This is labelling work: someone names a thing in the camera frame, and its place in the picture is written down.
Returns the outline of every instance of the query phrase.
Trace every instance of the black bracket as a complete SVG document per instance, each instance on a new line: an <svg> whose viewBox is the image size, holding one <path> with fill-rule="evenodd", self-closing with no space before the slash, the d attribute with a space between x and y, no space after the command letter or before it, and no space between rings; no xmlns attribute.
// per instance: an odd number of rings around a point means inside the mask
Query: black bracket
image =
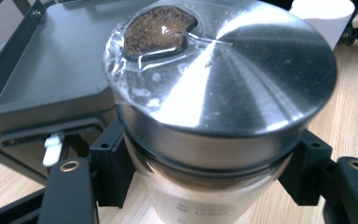
<svg viewBox="0 0 358 224"><path fill-rule="evenodd" d="M135 172L123 132L124 128L116 119L89 149L91 164L98 173L95 196L99 206L122 208Z"/></svg>
<svg viewBox="0 0 358 224"><path fill-rule="evenodd" d="M71 158L51 168L37 223L98 223L87 159Z"/></svg>
<svg viewBox="0 0 358 224"><path fill-rule="evenodd" d="M292 159L279 178L298 205L317 205L326 200L326 224L358 223L358 158L330 160L332 148L306 131Z"/></svg>
<svg viewBox="0 0 358 224"><path fill-rule="evenodd" d="M0 223L36 223L44 192L41 189L0 208Z"/></svg>

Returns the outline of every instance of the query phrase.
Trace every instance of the clear plastic film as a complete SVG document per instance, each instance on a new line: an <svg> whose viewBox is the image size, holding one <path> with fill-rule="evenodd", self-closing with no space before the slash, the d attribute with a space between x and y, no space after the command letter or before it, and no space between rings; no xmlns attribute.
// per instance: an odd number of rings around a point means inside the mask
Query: clear plastic film
<svg viewBox="0 0 358 224"><path fill-rule="evenodd" d="M103 56L116 103L163 122L170 110L197 113L208 67L231 47L219 36L243 13L213 1L158 1L118 24Z"/></svg>

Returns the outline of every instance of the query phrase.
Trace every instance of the gray plastic surface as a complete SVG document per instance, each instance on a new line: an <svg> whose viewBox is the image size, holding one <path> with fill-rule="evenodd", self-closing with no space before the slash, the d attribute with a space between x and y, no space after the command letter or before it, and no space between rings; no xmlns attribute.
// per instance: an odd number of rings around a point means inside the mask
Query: gray plastic surface
<svg viewBox="0 0 358 224"><path fill-rule="evenodd" d="M105 44L118 22L150 2L49 7L0 94L0 133L112 110L102 66Z"/></svg>

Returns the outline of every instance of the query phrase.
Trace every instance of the wooden table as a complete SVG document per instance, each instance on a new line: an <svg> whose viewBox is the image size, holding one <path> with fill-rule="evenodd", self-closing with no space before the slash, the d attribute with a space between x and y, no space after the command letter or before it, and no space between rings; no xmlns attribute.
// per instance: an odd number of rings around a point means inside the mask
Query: wooden table
<svg viewBox="0 0 358 224"><path fill-rule="evenodd" d="M342 156L358 158L358 41L335 49L337 88L309 129L333 147L333 160ZM0 165L0 207L43 186ZM317 207L299 207L276 182L237 223L324 223L324 201ZM136 175L124 209L100 208L102 223L162 223Z"/></svg>

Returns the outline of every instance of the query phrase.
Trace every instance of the plastic wrap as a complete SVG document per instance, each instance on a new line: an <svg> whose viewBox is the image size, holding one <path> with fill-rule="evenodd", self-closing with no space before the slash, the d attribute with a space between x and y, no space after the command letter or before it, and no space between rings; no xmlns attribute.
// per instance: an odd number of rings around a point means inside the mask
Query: plastic wrap
<svg viewBox="0 0 358 224"><path fill-rule="evenodd" d="M179 48L129 56L124 48L129 27L145 13L163 6L180 8L196 19L193 27L176 32L176 35L185 38L185 44ZM194 99L194 96L203 94L202 84L198 84L207 76L205 72L214 57L219 57L218 54L225 53L225 48L231 47L229 42L219 40L221 32L227 32L223 27L235 29L227 27L227 24L242 13L241 8L222 6L212 1L158 1L118 24L106 44L103 56L105 73L114 90L116 103L135 106L159 121L164 121L164 118L153 116L153 113L162 110L164 104L172 105L172 101L175 106L164 108L177 111L180 108L200 107L202 102ZM163 34L170 32L170 27L163 24L156 29Z"/></svg>

